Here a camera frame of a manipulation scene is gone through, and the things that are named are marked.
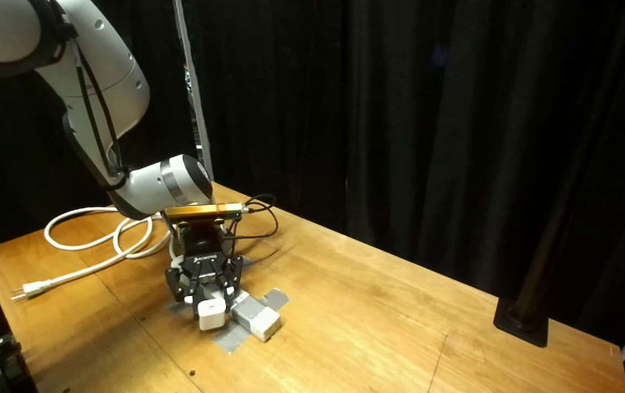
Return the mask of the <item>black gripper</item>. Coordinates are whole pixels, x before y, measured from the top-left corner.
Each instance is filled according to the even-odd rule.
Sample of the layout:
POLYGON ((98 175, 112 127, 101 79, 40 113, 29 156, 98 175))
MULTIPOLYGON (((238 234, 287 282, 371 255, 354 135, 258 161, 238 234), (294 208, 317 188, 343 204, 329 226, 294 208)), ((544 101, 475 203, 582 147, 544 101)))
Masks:
POLYGON ((182 223, 170 226, 172 259, 167 284, 176 301, 193 306, 196 293, 222 290, 226 310, 240 295, 242 257, 234 252, 234 235, 216 223, 182 223))

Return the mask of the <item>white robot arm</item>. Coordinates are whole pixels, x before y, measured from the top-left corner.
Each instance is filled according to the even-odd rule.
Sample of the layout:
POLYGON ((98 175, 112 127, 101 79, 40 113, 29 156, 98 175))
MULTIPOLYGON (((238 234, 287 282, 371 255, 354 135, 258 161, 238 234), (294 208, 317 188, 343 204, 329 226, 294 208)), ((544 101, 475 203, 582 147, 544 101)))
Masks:
POLYGON ((146 113, 150 90, 136 56, 91 0, 0 0, 0 79, 40 73, 66 104, 63 127, 113 208, 133 221, 216 224, 244 212, 216 204, 204 164, 176 155, 129 167, 118 137, 146 113))

